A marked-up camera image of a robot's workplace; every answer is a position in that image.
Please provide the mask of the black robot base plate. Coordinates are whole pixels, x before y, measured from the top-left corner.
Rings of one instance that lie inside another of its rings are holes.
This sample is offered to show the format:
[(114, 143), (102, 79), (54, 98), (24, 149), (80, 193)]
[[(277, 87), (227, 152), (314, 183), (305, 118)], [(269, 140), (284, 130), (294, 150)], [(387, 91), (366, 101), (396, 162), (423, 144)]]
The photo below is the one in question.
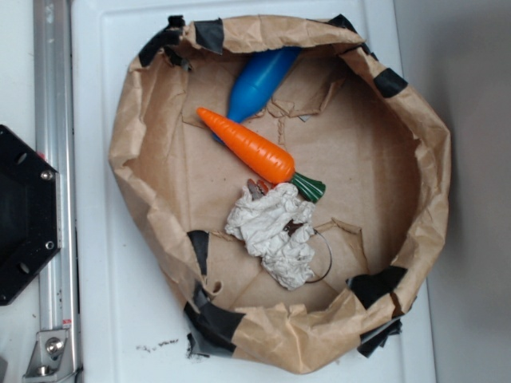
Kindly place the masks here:
[(58, 172), (1, 127), (1, 305), (8, 306), (60, 250)]

